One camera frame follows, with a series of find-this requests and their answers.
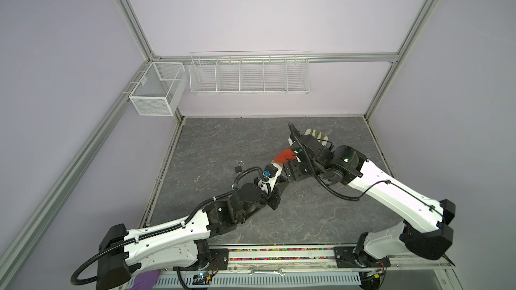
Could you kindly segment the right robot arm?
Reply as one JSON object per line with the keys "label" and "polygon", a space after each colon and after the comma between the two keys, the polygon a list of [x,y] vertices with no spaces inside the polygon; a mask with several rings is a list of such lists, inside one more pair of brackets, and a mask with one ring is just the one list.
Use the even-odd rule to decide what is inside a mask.
{"label": "right robot arm", "polygon": [[417,193],[380,169],[366,155],[350,146],[334,147],[325,136],[294,130],[289,137],[294,155],[286,165],[289,179],[313,177],[328,192],[342,200],[360,201],[369,196],[402,218],[380,232],[360,235],[351,260],[371,266],[388,256],[414,254],[427,260],[442,258],[451,247],[450,223],[456,206]]}

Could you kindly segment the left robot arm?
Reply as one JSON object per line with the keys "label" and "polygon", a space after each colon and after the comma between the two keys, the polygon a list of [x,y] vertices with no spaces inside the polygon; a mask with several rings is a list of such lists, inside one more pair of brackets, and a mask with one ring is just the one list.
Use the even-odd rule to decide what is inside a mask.
{"label": "left robot arm", "polygon": [[72,275],[72,285],[95,283],[112,289],[131,278],[165,267],[192,268],[211,259],[208,239],[234,231],[266,206],[277,209],[285,184],[246,183],[203,201],[186,217],[149,228],[109,229],[98,253]]}

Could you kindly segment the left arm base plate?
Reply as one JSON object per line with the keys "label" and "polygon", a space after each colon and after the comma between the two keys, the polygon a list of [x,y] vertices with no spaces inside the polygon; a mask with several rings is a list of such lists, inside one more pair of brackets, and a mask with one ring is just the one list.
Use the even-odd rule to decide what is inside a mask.
{"label": "left arm base plate", "polygon": [[228,248],[210,248],[210,253],[202,253],[197,261],[189,267],[180,268],[181,271],[226,271],[229,264]]}

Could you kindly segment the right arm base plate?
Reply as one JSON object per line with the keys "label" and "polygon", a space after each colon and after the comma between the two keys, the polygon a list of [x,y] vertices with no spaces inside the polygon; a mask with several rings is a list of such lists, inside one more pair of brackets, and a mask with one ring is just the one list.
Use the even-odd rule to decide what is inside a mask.
{"label": "right arm base plate", "polygon": [[391,267],[390,259],[388,257],[375,259],[365,252],[360,252],[357,254],[355,253],[354,246],[336,246],[333,250],[337,267],[340,269]]}

